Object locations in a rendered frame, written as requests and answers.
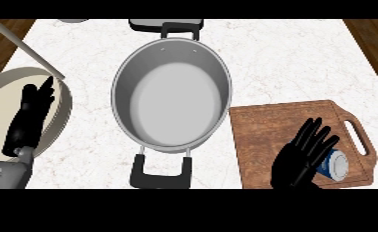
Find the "blue and white can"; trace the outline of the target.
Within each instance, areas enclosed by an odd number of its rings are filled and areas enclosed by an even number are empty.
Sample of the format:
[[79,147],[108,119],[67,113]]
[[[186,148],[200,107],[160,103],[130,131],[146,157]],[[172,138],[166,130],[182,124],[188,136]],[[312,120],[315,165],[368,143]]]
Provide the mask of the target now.
[[333,149],[330,154],[318,166],[318,173],[331,180],[340,182],[349,174],[349,159],[343,151]]

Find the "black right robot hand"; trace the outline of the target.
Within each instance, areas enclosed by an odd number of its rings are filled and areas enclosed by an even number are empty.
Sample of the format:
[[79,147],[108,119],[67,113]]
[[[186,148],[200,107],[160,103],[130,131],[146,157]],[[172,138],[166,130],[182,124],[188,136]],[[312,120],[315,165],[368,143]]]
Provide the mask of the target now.
[[322,118],[309,118],[291,142],[282,147],[272,164],[271,185],[276,190],[321,190],[313,183],[316,169],[340,137],[331,127],[322,127]]

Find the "brown wooden cutting board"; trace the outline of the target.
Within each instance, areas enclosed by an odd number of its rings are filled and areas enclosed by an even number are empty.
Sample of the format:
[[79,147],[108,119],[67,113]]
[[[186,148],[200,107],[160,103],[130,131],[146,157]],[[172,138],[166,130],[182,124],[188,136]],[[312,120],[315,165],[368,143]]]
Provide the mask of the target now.
[[349,188],[374,184],[377,151],[356,116],[331,100],[232,107],[234,141],[244,189],[271,188],[272,164],[285,144],[309,118],[322,118],[331,134],[340,136],[335,149],[349,160],[349,173],[337,182],[316,174],[322,188]]

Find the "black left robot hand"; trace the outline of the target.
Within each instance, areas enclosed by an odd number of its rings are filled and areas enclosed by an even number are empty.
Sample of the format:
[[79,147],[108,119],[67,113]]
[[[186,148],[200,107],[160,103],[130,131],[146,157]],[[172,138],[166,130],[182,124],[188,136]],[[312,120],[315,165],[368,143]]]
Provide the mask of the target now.
[[53,77],[37,87],[27,84],[22,88],[21,107],[11,122],[2,153],[17,157],[17,150],[25,146],[37,148],[43,124],[55,101]]

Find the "grey and black appliance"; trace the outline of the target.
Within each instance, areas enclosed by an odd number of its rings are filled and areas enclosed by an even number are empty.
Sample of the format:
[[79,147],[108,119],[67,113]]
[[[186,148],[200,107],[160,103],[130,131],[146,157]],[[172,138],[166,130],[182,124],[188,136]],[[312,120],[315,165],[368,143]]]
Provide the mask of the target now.
[[166,23],[195,24],[198,27],[204,26],[203,19],[130,19],[129,25],[135,31],[161,32]]

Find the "grey steel pot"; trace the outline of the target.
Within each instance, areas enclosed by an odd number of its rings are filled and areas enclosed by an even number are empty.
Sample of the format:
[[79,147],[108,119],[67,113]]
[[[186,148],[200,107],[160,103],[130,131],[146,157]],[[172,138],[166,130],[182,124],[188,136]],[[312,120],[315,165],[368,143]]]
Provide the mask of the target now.
[[208,140],[231,107],[232,78],[195,24],[166,23],[161,38],[127,57],[115,74],[117,123],[142,149],[188,155]]

